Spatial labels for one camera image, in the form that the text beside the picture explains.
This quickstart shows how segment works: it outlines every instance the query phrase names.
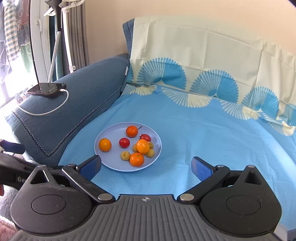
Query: smartphone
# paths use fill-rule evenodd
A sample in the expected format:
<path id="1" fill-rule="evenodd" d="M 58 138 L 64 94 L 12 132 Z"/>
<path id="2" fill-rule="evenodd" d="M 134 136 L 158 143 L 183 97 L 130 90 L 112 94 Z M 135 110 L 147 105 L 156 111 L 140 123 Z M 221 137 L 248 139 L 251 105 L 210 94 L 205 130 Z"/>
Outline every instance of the smartphone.
<path id="1" fill-rule="evenodd" d="M 59 93 L 60 89 L 65 89 L 66 84 L 63 83 L 39 83 L 28 90 L 29 95 L 39 95 L 44 97 L 52 97 Z"/>

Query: plate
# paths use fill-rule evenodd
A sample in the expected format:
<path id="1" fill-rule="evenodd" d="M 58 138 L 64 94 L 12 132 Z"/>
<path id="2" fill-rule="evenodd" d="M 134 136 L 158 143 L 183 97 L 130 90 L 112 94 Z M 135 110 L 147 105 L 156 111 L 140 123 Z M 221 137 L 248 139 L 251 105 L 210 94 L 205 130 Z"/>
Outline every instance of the plate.
<path id="1" fill-rule="evenodd" d="M 136 126 L 139 129 L 139 133 L 136 137 L 130 138 L 126 135 L 126 128 L 128 126 Z M 128 151 L 130 154 L 132 154 L 133 145 L 136 144 L 140 139 L 139 136 L 141 134 L 148 134 L 151 137 L 155 154 L 152 158 L 148 158 L 144 155 L 143 165 L 140 167 L 133 167 L 129 161 L 123 161 L 120 157 L 120 154 L 123 151 Z M 122 148 L 119 145 L 119 140 L 124 137 L 130 140 L 130 145 L 127 148 Z M 108 152 L 103 152 L 99 149 L 99 141 L 103 138 L 109 139 L 112 143 L 112 148 Z M 134 122 L 122 122 L 107 127 L 98 135 L 94 143 L 94 152 L 101 157 L 102 164 L 119 172 L 136 172 L 150 166 L 159 157 L 161 148 L 161 140 L 154 130 L 148 126 Z"/>

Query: checkered cloth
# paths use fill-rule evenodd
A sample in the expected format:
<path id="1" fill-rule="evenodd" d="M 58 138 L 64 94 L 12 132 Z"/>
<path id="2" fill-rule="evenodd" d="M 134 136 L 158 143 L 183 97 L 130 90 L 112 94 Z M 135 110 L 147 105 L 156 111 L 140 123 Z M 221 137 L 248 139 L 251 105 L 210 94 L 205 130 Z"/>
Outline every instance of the checkered cloth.
<path id="1" fill-rule="evenodd" d="M 7 0 L 7 5 L 4 6 L 4 31 L 8 59 L 15 60 L 19 52 L 15 0 Z"/>

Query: small yellow fruit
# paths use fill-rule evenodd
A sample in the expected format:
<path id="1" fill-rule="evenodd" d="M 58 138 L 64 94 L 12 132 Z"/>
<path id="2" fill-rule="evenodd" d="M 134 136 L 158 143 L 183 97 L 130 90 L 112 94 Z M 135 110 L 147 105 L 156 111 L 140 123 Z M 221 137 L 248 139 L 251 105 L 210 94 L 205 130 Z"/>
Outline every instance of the small yellow fruit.
<path id="1" fill-rule="evenodd" d="M 136 146 L 136 144 L 133 145 L 133 152 L 138 152 L 138 151 L 137 151 L 137 146 Z"/>
<path id="2" fill-rule="evenodd" d="M 130 156 L 131 156 L 131 154 L 128 151 L 123 151 L 121 153 L 121 159 L 124 161 L 128 161 Z"/>
<path id="3" fill-rule="evenodd" d="M 150 149 L 145 155 L 149 158 L 153 157 L 155 154 L 154 150 Z"/>
<path id="4" fill-rule="evenodd" d="M 148 141 L 148 144 L 150 146 L 150 149 L 153 149 L 153 147 L 154 147 L 153 143 L 151 141 Z"/>

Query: white wall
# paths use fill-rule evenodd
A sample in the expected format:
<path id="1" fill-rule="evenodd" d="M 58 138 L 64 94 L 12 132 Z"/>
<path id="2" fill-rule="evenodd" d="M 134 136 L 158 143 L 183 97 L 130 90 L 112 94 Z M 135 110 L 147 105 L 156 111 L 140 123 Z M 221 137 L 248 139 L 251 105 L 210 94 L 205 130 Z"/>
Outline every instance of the white wall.
<path id="1" fill-rule="evenodd" d="M 90 63 L 126 53 L 122 24 L 143 15 L 196 15 L 231 22 L 296 54 L 296 8 L 288 0 L 86 0 Z"/>

